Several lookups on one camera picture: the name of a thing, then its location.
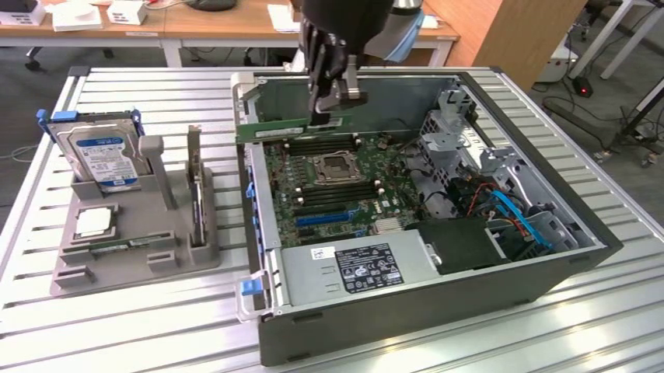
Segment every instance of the hard drive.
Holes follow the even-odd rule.
[[[138,177],[151,173],[138,149],[143,135],[139,112],[78,114],[76,121],[67,113],[71,112],[58,113],[48,133],[78,181],[98,182],[106,193],[138,189]]]

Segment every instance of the metal table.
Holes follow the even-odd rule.
[[[249,272],[239,209],[230,75],[241,68],[96,68],[70,77],[58,110],[134,104],[183,166],[189,124],[214,169],[223,264],[214,270],[75,298],[48,295],[70,166],[40,143],[0,237],[0,368],[8,371],[660,371],[664,368],[664,231],[503,74],[469,68],[561,176],[625,242],[596,269],[528,305],[297,364],[258,363],[255,324],[235,319],[233,281]],[[492,141],[501,131],[480,113]]]

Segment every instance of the green circuit board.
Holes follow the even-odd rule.
[[[354,151],[324,152],[315,155],[291,155],[282,141],[266,143],[267,171],[271,178],[273,203],[282,247],[294,247],[325,242],[326,239],[349,239],[376,234],[372,224],[384,218],[397,218],[402,226],[422,220],[429,214],[421,207],[418,191],[406,170],[402,143],[386,141],[385,135],[358,137],[361,146]],[[301,207],[298,190],[321,186],[315,167],[321,156],[352,154],[360,177],[365,183],[380,180],[384,192],[374,198],[344,202],[352,212],[349,221],[328,224],[295,224],[295,210]],[[307,214],[307,217],[326,213]]]

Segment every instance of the blue pcie slot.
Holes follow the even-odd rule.
[[[349,221],[352,216],[353,216],[352,212],[346,211],[338,214],[297,218],[295,226],[306,227],[307,225],[338,223],[340,221]]]

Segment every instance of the blue cable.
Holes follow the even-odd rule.
[[[505,204],[505,206],[508,206],[508,209],[513,212],[513,214],[517,217],[519,221],[521,222],[523,226],[531,232],[531,234],[532,234],[533,238],[536,239],[537,243],[543,244],[544,246],[547,246],[551,249],[551,247],[552,247],[551,243],[547,242],[547,240],[544,239],[544,237],[541,237],[540,232],[532,227],[531,223],[528,222],[528,220],[521,215],[521,211],[519,210],[517,206],[515,206],[515,203],[512,202],[512,200],[509,199],[509,197],[505,196],[505,193],[503,193],[499,190],[495,190],[493,192],[491,192],[491,194],[503,201],[503,203]],[[503,212],[505,216],[508,216],[507,215],[507,211],[505,211],[505,209],[501,209],[501,206],[499,206],[499,211]]]

